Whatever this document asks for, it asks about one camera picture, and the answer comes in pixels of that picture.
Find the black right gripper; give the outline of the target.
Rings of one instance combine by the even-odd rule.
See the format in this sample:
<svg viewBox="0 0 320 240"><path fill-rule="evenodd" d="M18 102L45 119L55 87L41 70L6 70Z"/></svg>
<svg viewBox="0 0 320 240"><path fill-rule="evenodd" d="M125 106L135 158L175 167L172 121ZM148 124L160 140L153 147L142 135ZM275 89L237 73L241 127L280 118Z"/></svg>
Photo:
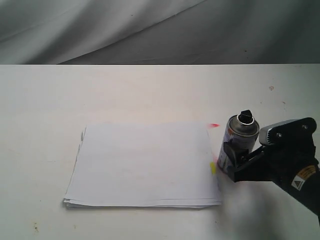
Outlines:
<svg viewBox="0 0 320 240"><path fill-rule="evenodd" d="M231 141L223 143L233 182L273 182L293 198L319 197L319 167L312 139L281 146L265 146L249 152Z"/></svg>

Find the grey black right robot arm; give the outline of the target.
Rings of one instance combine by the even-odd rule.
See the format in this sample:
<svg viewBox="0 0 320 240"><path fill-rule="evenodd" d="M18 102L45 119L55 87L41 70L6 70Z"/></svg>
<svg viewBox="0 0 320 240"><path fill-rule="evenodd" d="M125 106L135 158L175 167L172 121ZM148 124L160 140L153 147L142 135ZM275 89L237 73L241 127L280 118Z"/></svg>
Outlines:
<svg viewBox="0 0 320 240"><path fill-rule="evenodd" d="M316 216L320 214L320 168L313 142L262 145L253 152L223 144L233 182L273 182Z"/></svg>

